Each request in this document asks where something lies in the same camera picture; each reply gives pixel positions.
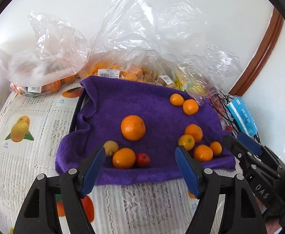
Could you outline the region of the person's right hand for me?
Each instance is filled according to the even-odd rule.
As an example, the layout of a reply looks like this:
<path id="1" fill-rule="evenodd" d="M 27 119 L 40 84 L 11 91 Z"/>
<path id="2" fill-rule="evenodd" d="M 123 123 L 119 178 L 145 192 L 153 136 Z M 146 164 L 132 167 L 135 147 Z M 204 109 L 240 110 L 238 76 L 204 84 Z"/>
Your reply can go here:
<path id="1" fill-rule="evenodd" d="M 263 203 L 257 197 L 255 197 L 255 200 L 256 200 L 260 210 L 263 211 L 263 208 L 264 208 Z M 274 220 L 271 220 L 268 223 L 266 223 L 267 234 L 279 233 L 281 229 L 282 229 L 282 227 L 279 224 L 278 219 L 274 219 Z"/>

